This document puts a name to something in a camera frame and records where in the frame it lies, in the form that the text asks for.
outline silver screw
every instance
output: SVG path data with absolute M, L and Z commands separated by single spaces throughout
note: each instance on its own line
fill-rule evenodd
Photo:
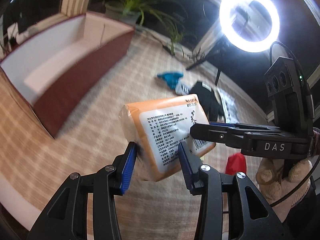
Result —
M 77 172 L 71 173 L 70 174 L 70 179 L 76 179 L 79 177 L 79 174 Z
M 207 164 L 203 164 L 203 165 L 201 165 L 201 170 L 203 170 L 203 171 L 209 171 L 209 170 L 210 170 L 210 166 L 207 165 Z
M 115 168 L 114 168 L 113 165 L 107 165 L 107 166 L 105 167 L 105 169 L 106 169 L 106 171 L 113 171 Z
M 238 172 L 237 173 L 237 177 L 240 179 L 244 179 L 245 178 L 245 174 L 243 172 Z

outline white tag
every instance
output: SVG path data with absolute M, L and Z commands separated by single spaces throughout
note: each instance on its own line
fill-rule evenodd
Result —
M 193 124 L 209 123 L 198 104 L 190 102 L 140 114 L 140 122 L 160 173 L 165 173 L 179 162 L 178 144 L 181 141 L 185 141 L 190 152 L 195 155 L 212 146 L 212 142 L 194 140 L 190 136 Z
M 211 92 L 211 87 L 208 86 L 206 83 L 202 82 L 202 86 Z

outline orange tissue package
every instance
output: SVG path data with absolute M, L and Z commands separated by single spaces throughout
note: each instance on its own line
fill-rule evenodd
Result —
M 190 136 L 194 123 L 209 124 L 195 94 L 130 103 L 119 118 L 126 139 L 139 146 L 135 170 L 141 180 L 160 181 L 179 171 L 181 141 L 199 157 L 216 145 Z

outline red object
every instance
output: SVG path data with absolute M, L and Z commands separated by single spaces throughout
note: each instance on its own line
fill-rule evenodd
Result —
M 226 166 L 226 174 L 235 175 L 237 172 L 247 173 L 247 163 L 241 153 L 236 153 L 228 157 Z

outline glove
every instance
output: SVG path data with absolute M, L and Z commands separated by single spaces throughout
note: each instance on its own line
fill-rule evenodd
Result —
M 282 179 L 283 166 L 284 160 L 263 158 L 256 173 L 260 192 L 269 204 L 279 200 L 294 189 L 312 168 L 308 159 L 301 160 L 290 169 L 288 177 Z M 307 179 L 295 193 L 273 207 L 281 222 L 285 220 L 290 209 L 302 200 L 309 187 L 310 179 Z

